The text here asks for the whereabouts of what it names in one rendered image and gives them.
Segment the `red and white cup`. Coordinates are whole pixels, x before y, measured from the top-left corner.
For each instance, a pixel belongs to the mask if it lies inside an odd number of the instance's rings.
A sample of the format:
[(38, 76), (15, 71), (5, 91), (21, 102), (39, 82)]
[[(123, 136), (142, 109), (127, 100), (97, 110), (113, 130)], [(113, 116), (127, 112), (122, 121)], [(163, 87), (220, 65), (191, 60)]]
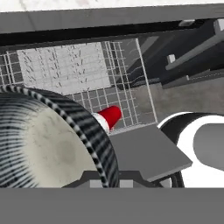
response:
[(92, 116), (108, 134), (121, 118), (122, 112), (117, 106), (110, 106), (93, 113)]

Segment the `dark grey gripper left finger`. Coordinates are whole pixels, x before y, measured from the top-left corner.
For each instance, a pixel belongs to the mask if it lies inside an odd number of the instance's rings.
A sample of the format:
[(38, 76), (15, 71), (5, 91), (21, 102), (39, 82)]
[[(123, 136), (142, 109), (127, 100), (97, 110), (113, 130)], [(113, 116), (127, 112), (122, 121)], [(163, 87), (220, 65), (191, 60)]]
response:
[(64, 188), (75, 188), (90, 182), (91, 180), (101, 180), (100, 175), (97, 171), (84, 171), (80, 179), (75, 180), (74, 182), (64, 185)]

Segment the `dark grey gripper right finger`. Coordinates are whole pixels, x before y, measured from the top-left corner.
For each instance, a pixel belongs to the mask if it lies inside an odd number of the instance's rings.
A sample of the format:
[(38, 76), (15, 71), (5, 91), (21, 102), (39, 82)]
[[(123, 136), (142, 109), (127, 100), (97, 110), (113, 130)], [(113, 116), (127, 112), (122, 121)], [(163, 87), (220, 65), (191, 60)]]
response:
[(130, 179), (144, 187), (149, 188), (155, 187), (153, 183), (143, 179), (140, 171), (119, 171), (119, 179), (120, 180)]

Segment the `black and white striped bowl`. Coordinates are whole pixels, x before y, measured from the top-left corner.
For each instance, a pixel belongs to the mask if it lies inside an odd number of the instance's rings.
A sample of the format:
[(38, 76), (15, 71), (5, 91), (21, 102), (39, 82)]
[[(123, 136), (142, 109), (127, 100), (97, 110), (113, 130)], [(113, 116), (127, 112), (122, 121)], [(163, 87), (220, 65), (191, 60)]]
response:
[(93, 113), (49, 90), (0, 87), (0, 187), (61, 188), (84, 171), (119, 186), (115, 150)]

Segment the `grey dishwasher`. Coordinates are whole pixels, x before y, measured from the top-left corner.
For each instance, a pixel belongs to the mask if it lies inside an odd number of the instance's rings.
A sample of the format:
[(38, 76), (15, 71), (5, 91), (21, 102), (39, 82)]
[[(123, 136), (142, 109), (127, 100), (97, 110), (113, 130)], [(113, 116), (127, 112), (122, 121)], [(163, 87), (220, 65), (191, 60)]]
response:
[(138, 39), (157, 120), (189, 101), (162, 92), (224, 78), (224, 0), (131, 7), (124, 0), (0, 0), (0, 50)]

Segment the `white and black round object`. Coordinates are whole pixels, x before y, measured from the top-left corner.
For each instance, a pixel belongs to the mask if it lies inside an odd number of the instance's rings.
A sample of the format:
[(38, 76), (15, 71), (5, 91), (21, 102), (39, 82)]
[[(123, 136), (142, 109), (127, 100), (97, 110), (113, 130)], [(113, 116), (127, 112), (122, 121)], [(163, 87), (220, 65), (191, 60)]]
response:
[(186, 188), (224, 188), (224, 114), (179, 112), (157, 127), (192, 161)]

